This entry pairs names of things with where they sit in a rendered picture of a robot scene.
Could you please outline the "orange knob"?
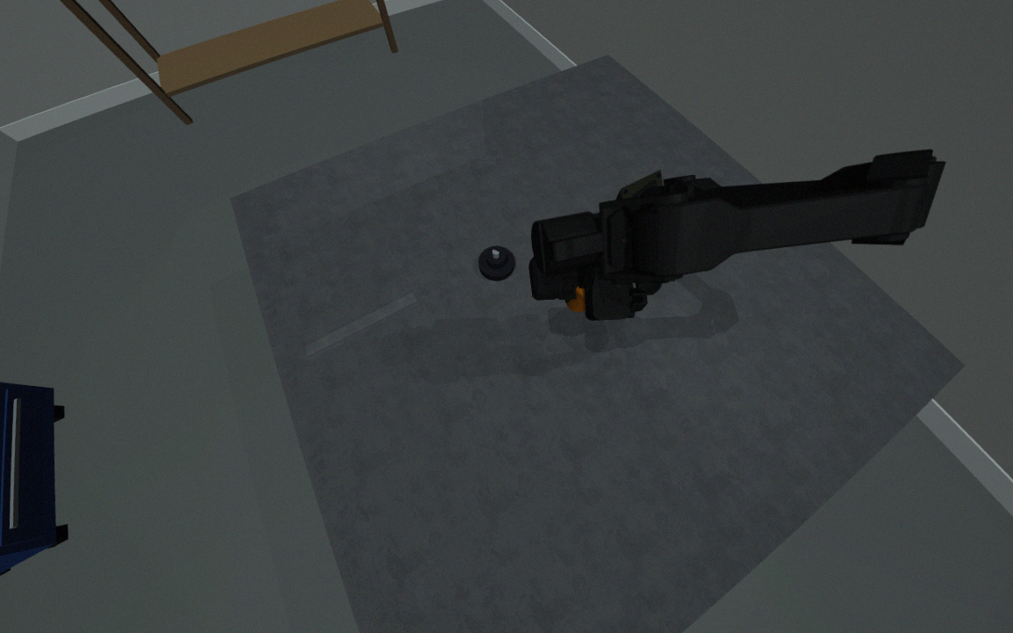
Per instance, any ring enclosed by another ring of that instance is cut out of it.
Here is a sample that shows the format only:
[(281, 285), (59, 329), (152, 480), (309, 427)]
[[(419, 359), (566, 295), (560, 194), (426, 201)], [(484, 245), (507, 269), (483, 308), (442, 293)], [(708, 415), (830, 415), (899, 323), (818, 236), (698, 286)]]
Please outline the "orange knob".
[(568, 309), (574, 312), (586, 311), (586, 291), (585, 288), (576, 288), (576, 296), (578, 299), (570, 300), (566, 305)]

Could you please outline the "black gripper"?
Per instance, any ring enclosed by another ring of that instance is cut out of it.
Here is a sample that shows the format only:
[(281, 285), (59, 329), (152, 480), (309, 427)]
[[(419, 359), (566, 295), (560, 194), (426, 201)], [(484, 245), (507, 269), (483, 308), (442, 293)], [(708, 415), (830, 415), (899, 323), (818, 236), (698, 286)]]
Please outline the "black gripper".
[[(532, 299), (536, 300), (570, 300), (578, 299), (576, 288), (579, 286), (579, 276), (583, 275), (591, 268), (602, 268), (602, 263), (593, 263), (580, 267), (556, 270), (551, 273), (542, 273), (537, 267), (535, 257), (529, 263), (529, 276), (531, 283)], [(647, 294), (655, 294), (660, 291), (663, 283), (635, 283), (635, 288), (640, 288)]]

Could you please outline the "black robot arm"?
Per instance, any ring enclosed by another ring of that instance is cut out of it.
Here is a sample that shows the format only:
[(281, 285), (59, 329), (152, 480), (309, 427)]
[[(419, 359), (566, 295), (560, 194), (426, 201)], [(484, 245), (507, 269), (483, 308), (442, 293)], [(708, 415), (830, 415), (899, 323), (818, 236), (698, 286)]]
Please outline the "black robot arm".
[[(904, 244), (925, 227), (946, 162), (933, 149), (877, 155), (821, 180), (720, 186), (696, 175), (653, 180), (585, 212), (532, 223), (542, 273), (602, 263), (579, 276), (588, 320), (634, 319), (647, 293), (734, 253), (852, 240)], [(624, 264), (632, 261), (632, 267)], [(594, 275), (602, 270), (602, 275)]]

